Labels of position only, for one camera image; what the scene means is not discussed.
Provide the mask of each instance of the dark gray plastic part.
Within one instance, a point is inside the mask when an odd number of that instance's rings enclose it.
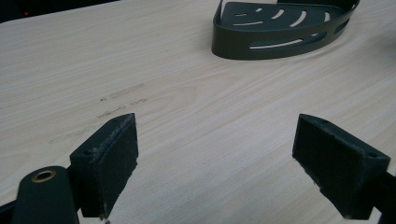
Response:
[[[344,218],[368,219],[384,198],[390,157],[325,119],[300,115],[292,156]]]
[[[284,58],[322,48],[343,33],[360,0],[222,0],[213,19],[212,52],[225,59]]]

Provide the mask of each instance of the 3d printed part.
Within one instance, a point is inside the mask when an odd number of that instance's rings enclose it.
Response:
[[[103,125],[70,155],[84,217],[108,217],[137,165],[134,114]]]
[[[27,175],[17,200],[0,206],[2,224],[78,223],[108,218],[137,165],[134,114],[111,119],[71,155],[65,169],[50,166]]]
[[[300,115],[292,156],[344,218],[368,219],[375,206],[396,220],[387,155],[325,119]]]

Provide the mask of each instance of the light wood surface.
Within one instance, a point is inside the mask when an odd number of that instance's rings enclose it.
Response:
[[[305,113],[396,159],[394,1],[362,0],[323,49],[257,62],[211,53],[218,3],[121,1],[0,24],[0,204],[134,112],[140,157],[113,224],[376,223],[376,210],[343,220],[291,149]]]

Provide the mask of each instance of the metal screw hole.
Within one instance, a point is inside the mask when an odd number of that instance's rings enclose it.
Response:
[[[42,171],[36,174],[35,176],[33,176],[32,181],[35,183],[42,183],[49,179],[52,179],[55,175],[56,175],[56,171],[54,170]]]

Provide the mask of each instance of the textured plastic surface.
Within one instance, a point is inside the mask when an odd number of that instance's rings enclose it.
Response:
[[[221,58],[284,58],[322,48],[343,33],[359,0],[279,0],[219,3],[212,52]]]
[[[370,185],[387,172],[387,155],[325,119],[300,115],[292,156],[344,218],[369,218],[377,195]]]
[[[45,180],[46,171],[52,171],[53,177]],[[43,181],[34,182],[39,174],[42,174]],[[77,224],[67,170],[61,166],[50,166],[27,175],[20,183],[11,223]]]
[[[77,180],[84,217],[108,217],[136,167],[134,114],[108,121],[71,155],[69,171]]]

